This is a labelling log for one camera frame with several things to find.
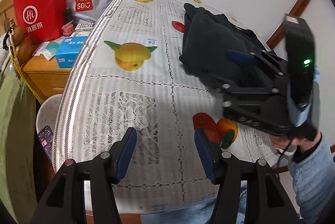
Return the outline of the right blue sleeve forearm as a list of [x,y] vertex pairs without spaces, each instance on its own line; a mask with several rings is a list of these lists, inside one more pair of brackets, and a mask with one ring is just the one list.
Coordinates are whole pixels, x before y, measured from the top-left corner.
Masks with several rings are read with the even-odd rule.
[[311,149],[296,149],[289,163],[301,223],[315,223],[334,194],[334,161],[328,141],[321,136]]

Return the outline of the person's right hand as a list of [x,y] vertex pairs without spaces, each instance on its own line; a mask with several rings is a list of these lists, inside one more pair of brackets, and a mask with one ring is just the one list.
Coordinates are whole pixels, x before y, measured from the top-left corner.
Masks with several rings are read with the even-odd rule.
[[287,136],[277,137],[273,135],[270,135],[270,140],[276,149],[285,150],[286,147],[299,146],[301,152],[306,152],[315,147],[320,141],[321,137],[321,132],[318,132],[313,141],[310,141],[304,137],[289,138]]

